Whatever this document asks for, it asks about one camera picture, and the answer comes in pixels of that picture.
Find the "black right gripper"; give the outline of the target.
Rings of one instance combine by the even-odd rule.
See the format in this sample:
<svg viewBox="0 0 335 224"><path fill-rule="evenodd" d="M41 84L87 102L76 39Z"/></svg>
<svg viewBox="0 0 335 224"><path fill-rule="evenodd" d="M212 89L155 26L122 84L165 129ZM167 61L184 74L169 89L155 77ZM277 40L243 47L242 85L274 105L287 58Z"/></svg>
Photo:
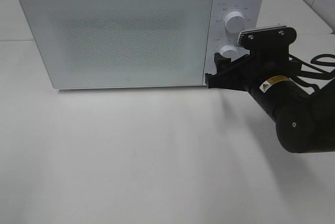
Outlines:
<svg viewBox="0 0 335 224"><path fill-rule="evenodd" d="M248 93L256 90L269 78L286 75L288 49L250 50L249 54L232 61L219 52L214 54L216 74L205 74L207 88L223 88Z"/></svg>

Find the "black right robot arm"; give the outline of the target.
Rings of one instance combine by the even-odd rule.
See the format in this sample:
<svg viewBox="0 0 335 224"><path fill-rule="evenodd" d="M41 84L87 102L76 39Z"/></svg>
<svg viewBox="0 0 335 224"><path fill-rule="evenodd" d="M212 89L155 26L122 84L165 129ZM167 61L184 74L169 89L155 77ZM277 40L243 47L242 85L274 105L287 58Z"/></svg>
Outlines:
<svg viewBox="0 0 335 224"><path fill-rule="evenodd" d="M282 147L291 153L334 151L334 67L333 62L314 57L313 72L288 50L251 50L231 61L215 53L215 75L206 74L208 88L248 92L275 122Z"/></svg>

